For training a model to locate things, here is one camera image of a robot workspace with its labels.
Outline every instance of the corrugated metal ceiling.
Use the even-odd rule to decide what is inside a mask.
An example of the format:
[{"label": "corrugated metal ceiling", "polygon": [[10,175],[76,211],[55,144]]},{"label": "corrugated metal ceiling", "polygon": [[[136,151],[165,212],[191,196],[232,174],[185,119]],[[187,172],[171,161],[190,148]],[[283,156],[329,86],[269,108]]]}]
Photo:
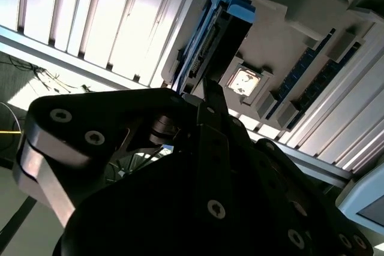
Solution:
[{"label": "corrugated metal ceiling", "polygon": [[[0,50],[120,89],[160,87],[179,29],[193,28],[204,1],[0,0]],[[343,169],[360,168],[384,144],[384,27],[374,25],[364,40],[291,132],[232,113],[254,139],[269,137]]]}]

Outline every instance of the yellow cable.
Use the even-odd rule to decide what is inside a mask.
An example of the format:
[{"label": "yellow cable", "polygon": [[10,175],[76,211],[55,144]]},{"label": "yellow cable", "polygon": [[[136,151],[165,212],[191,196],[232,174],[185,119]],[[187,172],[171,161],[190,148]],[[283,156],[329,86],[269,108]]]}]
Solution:
[{"label": "yellow cable", "polygon": [[21,131],[1,131],[0,134],[21,134]]}]

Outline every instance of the blue object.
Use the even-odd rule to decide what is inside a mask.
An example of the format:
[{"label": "blue object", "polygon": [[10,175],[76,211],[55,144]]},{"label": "blue object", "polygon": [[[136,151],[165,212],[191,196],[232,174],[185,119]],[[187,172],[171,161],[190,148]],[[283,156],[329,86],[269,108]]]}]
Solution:
[{"label": "blue object", "polygon": [[224,9],[226,13],[237,17],[248,23],[253,23],[256,18],[256,9],[251,5],[249,0],[210,0],[210,3],[205,7],[199,19],[199,23],[195,29],[195,33],[190,38],[187,47],[184,50],[180,65],[182,68],[180,72],[175,75],[172,82],[172,89],[177,93],[181,93],[182,84],[188,76],[195,59],[199,47],[203,44],[205,37],[212,29],[218,12],[219,7],[226,4],[227,8]]}]

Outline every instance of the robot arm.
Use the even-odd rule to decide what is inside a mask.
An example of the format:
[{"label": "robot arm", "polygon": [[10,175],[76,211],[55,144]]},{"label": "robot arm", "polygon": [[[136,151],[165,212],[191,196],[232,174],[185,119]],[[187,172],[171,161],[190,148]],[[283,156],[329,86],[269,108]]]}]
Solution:
[{"label": "robot arm", "polygon": [[[43,97],[14,175],[56,213],[57,255],[372,255],[362,233],[276,145],[253,143],[222,88]],[[107,187],[111,159],[174,152]]]}]

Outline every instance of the wire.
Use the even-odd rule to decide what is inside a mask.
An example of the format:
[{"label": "wire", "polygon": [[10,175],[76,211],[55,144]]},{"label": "wire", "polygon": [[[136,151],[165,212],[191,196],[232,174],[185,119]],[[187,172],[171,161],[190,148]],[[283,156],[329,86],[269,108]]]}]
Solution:
[{"label": "wire", "polygon": [[20,131],[3,131],[0,130],[0,134],[21,134]]},{"label": "wire", "polygon": [[[15,124],[16,124],[16,121],[14,120],[13,121],[13,124],[12,124],[12,130],[14,130],[15,129]],[[14,134],[11,134],[11,141],[9,142],[9,144],[8,145],[5,145],[3,148],[1,148],[0,149],[0,152],[3,152],[3,151],[5,151],[5,150],[7,150],[8,148],[10,148],[10,147],[12,147],[12,145],[13,145],[13,143],[14,143]]]},{"label": "wire", "polygon": [[117,169],[119,169],[119,167],[116,164],[112,163],[112,162],[108,162],[108,164],[110,164],[110,165],[116,167]]},{"label": "wire", "polygon": [[12,111],[11,107],[9,107],[8,105],[6,105],[6,103],[1,102],[1,101],[0,101],[0,104],[4,105],[12,113],[13,118],[16,121],[16,124],[17,124],[19,131],[22,132],[22,127],[20,126],[20,122],[19,122],[18,118],[16,117],[16,115],[14,114],[14,112]]},{"label": "wire", "polygon": [[164,147],[160,147],[159,149],[157,149],[154,153],[150,154],[150,156],[145,159],[139,166],[137,166],[132,172],[135,172],[137,171],[138,169],[141,169],[145,166],[145,164],[147,164],[148,162],[150,162],[150,160],[156,156],[157,154],[160,153],[160,151],[162,151],[164,149]]}]

